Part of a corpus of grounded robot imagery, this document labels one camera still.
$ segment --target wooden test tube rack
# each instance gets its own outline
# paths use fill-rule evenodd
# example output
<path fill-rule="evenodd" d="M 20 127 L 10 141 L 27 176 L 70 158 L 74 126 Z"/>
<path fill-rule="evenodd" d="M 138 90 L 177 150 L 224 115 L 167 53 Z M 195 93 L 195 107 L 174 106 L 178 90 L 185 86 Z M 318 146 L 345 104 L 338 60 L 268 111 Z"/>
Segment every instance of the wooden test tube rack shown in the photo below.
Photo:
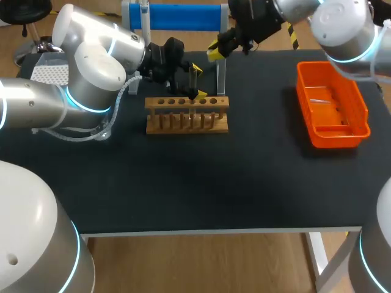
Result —
<path fill-rule="evenodd" d="M 206 134 L 228 132 L 227 96 L 189 98 L 145 98 L 149 109 L 147 134 Z M 176 110 L 179 114 L 159 114 L 159 110 Z"/>

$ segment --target orange bin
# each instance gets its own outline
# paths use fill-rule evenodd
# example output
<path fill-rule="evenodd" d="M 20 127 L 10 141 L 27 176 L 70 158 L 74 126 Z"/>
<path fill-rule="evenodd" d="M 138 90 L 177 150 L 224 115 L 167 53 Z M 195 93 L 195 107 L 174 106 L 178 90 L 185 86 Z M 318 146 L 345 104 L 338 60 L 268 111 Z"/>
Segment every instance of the orange bin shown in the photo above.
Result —
<path fill-rule="evenodd" d="M 315 147 L 354 148 L 370 136 L 368 109 L 356 82 L 329 62 L 300 62 L 296 90 Z"/>

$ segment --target blue bar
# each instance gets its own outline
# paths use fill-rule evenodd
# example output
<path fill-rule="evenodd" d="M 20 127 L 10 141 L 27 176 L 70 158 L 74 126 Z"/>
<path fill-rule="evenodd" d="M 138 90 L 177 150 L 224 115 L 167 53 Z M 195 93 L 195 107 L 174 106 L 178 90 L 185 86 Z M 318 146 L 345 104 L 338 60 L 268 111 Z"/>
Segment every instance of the blue bar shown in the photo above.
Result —
<path fill-rule="evenodd" d="M 129 4 L 130 29 L 141 29 L 140 4 Z M 220 31 L 221 6 L 150 4 L 151 29 L 162 31 Z"/>

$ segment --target perforated white panel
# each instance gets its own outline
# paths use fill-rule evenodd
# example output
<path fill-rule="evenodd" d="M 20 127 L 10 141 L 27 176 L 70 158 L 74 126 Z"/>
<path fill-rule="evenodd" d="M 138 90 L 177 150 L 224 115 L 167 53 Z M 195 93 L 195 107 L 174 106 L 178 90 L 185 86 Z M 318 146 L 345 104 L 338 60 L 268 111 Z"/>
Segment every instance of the perforated white panel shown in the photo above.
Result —
<path fill-rule="evenodd" d="M 68 65 L 37 66 L 31 75 L 32 81 L 39 81 L 45 84 L 68 84 Z"/>

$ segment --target table top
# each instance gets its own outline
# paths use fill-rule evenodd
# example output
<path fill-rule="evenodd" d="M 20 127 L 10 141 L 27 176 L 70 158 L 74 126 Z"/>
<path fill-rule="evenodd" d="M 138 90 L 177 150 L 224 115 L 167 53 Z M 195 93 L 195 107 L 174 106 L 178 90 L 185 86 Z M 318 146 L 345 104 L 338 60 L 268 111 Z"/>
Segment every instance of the table top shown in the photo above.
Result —
<path fill-rule="evenodd" d="M 203 52 L 200 89 L 216 75 Z M 20 77 L 29 78 L 37 56 Z M 296 64 L 320 51 L 234 53 L 227 61 L 229 134 L 146 136 L 141 82 L 124 96 L 112 137 L 70 143 L 4 130 L 0 159 L 38 174 L 81 233 L 361 226 L 391 176 L 391 117 L 375 84 L 360 84 L 371 137 L 355 150 L 311 146 L 295 91 Z"/>

